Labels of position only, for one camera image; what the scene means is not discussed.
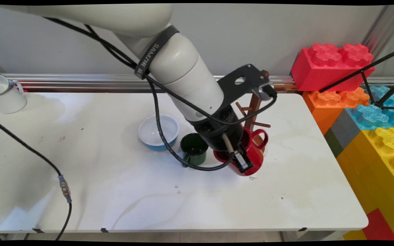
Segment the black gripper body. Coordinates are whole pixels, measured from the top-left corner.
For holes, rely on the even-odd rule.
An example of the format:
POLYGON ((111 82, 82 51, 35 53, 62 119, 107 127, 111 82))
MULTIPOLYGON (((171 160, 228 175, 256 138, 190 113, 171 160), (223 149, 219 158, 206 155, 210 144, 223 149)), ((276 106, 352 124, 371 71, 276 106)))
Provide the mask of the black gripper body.
POLYGON ((244 132, 241 124, 224 125, 208 118, 200 121, 188 122, 194 127, 195 131, 208 144, 208 146, 216 151, 228 151, 228 148, 222 138, 223 135, 228 137, 234 151, 236 151, 244 132))

